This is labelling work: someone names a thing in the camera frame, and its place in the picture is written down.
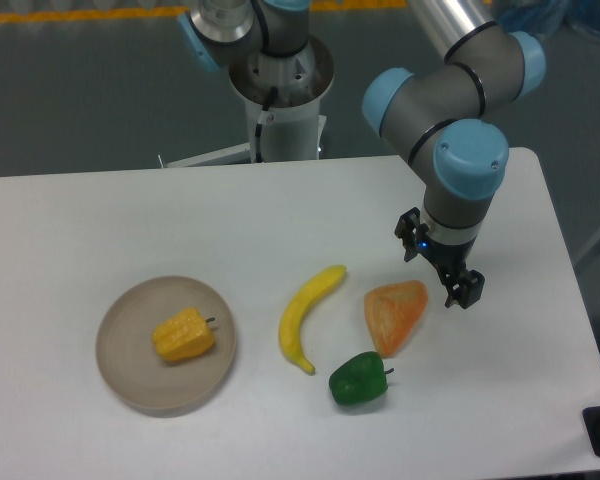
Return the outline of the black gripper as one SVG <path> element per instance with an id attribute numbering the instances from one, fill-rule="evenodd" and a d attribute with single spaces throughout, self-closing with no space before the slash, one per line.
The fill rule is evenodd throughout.
<path id="1" fill-rule="evenodd" d="M 468 309 L 481 299 L 484 276 L 466 269 L 467 257 L 476 239 L 476 229 L 452 229 L 434 220 L 421 221 L 421 211 L 412 208 L 402 214 L 394 235 L 405 250 L 404 261 L 418 255 L 439 269 L 438 276 L 447 291 L 445 307 Z"/>

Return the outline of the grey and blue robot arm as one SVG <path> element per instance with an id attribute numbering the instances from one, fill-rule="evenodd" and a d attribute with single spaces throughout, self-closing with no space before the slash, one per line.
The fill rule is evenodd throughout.
<path id="1" fill-rule="evenodd" d="M 334 63 L 309 31 L 309 8 L 306 1 L 195 1 L 178 18 L 201 66 L 228 69 L 255 163 L 318 156 L 319 105 Z M 444 64 L 421 77 L 386 70 L 367 88 L 362 112 L 425 186 L 421 206 L 395 229 L 405 259 L 425 258 L 447 304 L 468 308 L 485 280 L 466 260 L 509 159 L 506 137 L 483 116 L 536 89 L 546 58 L 534 37 L 504 31 L 479 1 L 414 1 L 411 9 Z"/>

